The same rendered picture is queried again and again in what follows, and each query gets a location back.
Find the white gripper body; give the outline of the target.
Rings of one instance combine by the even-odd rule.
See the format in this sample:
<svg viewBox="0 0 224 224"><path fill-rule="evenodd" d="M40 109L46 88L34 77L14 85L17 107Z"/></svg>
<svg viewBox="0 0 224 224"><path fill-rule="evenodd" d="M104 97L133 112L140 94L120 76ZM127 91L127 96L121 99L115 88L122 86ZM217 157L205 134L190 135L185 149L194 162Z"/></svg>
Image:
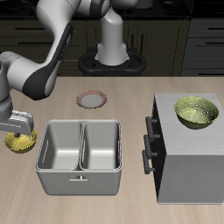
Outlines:
<svg viewBox="0 0 224 224"><path fill-rule="evenodd" d="M30 135L34 128L33 116L27 112L13 110L11 117L0 122L0 130Z"/></svg>

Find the flat black base plate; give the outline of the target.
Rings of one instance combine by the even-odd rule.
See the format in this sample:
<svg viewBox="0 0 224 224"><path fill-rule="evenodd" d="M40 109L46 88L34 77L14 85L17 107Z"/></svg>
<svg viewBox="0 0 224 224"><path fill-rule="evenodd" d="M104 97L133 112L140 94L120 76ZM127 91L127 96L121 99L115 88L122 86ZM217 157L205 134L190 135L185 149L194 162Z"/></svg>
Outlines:
<svg viewBox="0 0 224 224"><path fill-rule="evenodd" d="M95 59L96 47L90 47L79 59L79 69L87 77L134 77L140 76L146 68L145 58L134 47L127 48L129 59L118 66L106 66Z"/></svg>

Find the pink rimmed fluted dish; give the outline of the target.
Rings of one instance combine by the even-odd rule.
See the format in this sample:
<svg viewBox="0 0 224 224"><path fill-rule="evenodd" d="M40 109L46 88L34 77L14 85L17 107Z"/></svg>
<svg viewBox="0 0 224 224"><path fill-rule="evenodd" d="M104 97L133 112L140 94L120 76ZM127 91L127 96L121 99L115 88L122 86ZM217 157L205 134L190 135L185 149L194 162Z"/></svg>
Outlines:
<svg viewBox="0 0 224 224"><path fill-rule="evenodd" d="M76 104L84 109L98 109L108 101L108 97L99 90L88 90L76 97Z"/></svg>

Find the grey drawer unit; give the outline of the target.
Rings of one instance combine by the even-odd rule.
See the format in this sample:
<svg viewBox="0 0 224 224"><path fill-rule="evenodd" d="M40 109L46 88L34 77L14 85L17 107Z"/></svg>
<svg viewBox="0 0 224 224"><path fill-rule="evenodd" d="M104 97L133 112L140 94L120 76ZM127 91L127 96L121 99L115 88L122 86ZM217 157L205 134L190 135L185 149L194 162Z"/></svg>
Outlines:
<svg viewBox="0 0 224 224"><path fill-rule="evenodd" d="M181 76L224 76L224 18L191 20Z"/></svg>

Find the dark kitchen cupboards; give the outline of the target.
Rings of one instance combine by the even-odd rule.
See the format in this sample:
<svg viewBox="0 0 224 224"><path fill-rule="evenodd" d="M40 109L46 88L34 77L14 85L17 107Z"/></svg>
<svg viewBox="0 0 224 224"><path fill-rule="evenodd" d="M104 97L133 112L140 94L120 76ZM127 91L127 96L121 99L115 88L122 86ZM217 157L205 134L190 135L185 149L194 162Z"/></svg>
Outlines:
<svg viewBox="0 0 224 224"><path fill-rule="evenodd" d="M98 20L75 19L73 38L59 70L61 77L81 76L79 57L102 38ZM125 20L122 39L145 57L143 76L179 76L189 28L187 20ZM45 61L53 38L37 20L0 18L0 53L11 51L37 63Z"/></svg>

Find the large yellow green bowl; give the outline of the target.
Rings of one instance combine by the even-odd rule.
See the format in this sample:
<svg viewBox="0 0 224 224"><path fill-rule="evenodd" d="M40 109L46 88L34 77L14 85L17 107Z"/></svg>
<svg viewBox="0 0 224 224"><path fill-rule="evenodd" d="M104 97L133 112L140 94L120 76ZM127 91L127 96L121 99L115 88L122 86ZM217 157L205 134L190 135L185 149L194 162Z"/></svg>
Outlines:
<svg viewBox="0 0 224 224"><path fill-rule="evenodd" d="M186 96L178 99L174 110L179 121L191 130L211 125L219 116L217 106L204 97Z"/></svg>

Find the grey cabinet with dark drawers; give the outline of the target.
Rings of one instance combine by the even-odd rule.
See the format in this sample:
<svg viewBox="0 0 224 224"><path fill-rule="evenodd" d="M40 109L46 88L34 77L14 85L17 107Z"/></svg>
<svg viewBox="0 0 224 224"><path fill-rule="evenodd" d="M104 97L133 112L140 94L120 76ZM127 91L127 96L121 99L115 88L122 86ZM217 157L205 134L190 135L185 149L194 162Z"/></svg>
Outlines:
<svg viewBox="0 0 224 224"><path fill-rule="evenodd" d="M182 94L155 94L145 118L144 172L154 176L159 204L224 202L224 108L215 94L202 97L220 114L204 129L189 129L175 111Z"/></svg>

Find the small yellow bowl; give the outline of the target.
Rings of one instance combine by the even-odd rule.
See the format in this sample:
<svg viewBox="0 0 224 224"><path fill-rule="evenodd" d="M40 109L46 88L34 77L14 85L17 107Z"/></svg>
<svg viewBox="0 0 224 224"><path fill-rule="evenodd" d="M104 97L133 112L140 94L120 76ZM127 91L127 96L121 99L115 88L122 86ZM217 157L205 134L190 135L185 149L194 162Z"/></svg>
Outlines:
<svg viewBox="0 0 224 224"><path fill-rule="evenodd" d="M4 145L11 151L21 154L30 151L38 139L38 134L34 129L31 134L20 134L15 136L10 132L4 139Z"/></svg>

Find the white two bin basket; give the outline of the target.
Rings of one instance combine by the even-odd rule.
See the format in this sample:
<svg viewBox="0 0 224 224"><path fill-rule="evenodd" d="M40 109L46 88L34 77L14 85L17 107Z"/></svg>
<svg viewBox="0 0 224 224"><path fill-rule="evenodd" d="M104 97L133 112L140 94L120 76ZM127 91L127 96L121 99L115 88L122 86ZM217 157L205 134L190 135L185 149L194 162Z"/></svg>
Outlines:
<svg viewBox="0 0 224 224"><path fill-rule="evenodd" d="M35 170L48 195L115 195L123 168L117 120L51 120Z"/></svg>

